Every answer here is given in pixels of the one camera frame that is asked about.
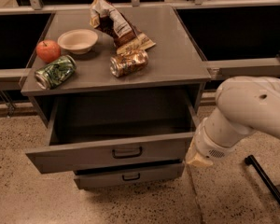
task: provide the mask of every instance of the drawer handle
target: drawer handle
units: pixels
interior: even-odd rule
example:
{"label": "drawer handle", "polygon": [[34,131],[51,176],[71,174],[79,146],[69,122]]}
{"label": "drawer handle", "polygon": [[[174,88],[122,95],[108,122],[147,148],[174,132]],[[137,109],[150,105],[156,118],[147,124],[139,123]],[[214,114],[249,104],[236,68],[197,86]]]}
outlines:
{"label": "drawer handle", "polygon": [[143,152],[142,147],[139,147],[138,153],[128,154],[128,155],[119,155],[119,151],[116,151],[115,149],[113,149],[112,156],[114,159],[129,159],[129,158],[135,158],[135,157],[141,156],[142,152]]}
{"label": "drawer handle", "polygon": [[140,173],[137,174],[136,177],[125,177],[125,175],[122,176],[122,180],[125,182],[129,182],[129,181],[134,181],[134,180],[138,180],[140,179]]}

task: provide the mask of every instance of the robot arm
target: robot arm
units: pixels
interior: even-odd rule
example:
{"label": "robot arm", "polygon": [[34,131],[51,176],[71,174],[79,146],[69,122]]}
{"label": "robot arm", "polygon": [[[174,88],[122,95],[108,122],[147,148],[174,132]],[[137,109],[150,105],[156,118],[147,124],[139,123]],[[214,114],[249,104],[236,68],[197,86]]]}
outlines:
{"label": "robot arm", "polygon": [[255,131],[280,139],[280,79],[233,77],[216,92],[217,107],[197,127],[187,164],[210,166]]}

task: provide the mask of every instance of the can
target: can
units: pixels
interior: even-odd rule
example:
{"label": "can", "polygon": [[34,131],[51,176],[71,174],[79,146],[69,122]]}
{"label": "can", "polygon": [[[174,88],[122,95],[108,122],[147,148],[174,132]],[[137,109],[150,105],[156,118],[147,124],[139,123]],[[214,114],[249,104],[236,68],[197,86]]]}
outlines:
{"label": "can", "polygon": [[115,77],[129,75],[143,69],[148,64],[148,55],[143,49],[131,51],[111,57],[110,70]]}
{"label": "can", "polygon": [[61,56],[35,71],[36,82],[44,90],[56,88],[65,82],[76,68],[76,63],[71,56]]}

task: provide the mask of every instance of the gray tabletop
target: gray tabletop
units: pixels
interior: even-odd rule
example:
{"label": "gray tabletop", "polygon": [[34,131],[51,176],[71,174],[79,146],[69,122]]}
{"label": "gray tabletop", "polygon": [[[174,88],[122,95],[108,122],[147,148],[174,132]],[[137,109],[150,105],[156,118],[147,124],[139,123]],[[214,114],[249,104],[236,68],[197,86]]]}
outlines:
{"label": "gray tabletop", "polygon": [[42,90],[35,82],[35,70],[44,66],[36,57],[21,92],[25,95],[50,95],[83,91],[156,87],[200,83],[210,80],[201,61],[173,8],[122,7],[118,8],[139,30],[156,45],[147,49],[148,66],[126,77],[114,77],[110,72],[110,57],[116,54],[113,38],[92,29],[88,10],[58,11],[46,38],[56,40],[67,31],[91,29],[98,36],[93,49],[84,55],[70,54],[77,63],[76,72],[61,86]]}

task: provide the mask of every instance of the concrete floor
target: concrete floor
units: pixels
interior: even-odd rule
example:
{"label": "concrete floor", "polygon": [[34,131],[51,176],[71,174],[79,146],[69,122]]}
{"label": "concrete floor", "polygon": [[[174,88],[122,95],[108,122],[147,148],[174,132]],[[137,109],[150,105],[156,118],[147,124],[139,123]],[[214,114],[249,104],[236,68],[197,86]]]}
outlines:
{"label": "concrete floor", "polygon": [[[213,106],[202,106],[207,117]],[[175,180],[89,191],[72,172],[41,175],[24,150],[42,147],[46,128],[35,115],[0,117],[0,224],[2,223],[280,223],[280,206],[252,166],[253,154],[280,184],[280,141],[264,133],[244,139],[210,168],[187,167]]]}

